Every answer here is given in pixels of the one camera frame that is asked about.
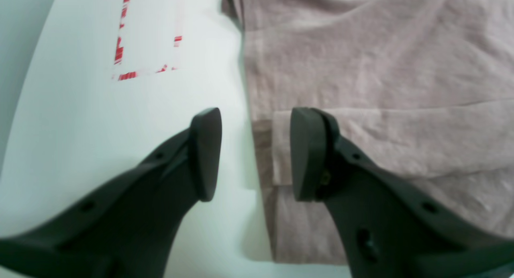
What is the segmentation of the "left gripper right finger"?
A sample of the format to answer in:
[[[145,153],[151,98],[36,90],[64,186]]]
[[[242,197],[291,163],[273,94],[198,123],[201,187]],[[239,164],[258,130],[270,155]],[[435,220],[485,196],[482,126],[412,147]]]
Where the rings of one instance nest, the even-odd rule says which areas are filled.
[[[294,197],[322,202],[353,278],[510,278],[512,239],[464,221],[379,168],[342,137],[336,119],[295,107],[290,119]]]

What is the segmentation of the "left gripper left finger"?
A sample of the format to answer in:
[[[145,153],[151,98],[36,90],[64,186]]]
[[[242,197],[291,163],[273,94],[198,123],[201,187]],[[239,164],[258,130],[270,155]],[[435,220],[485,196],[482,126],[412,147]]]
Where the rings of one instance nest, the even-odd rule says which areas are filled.
[[[218,108],[49,221],[1,239],[1,266],[32,278],[162,278],[187,212],[213,199]]]

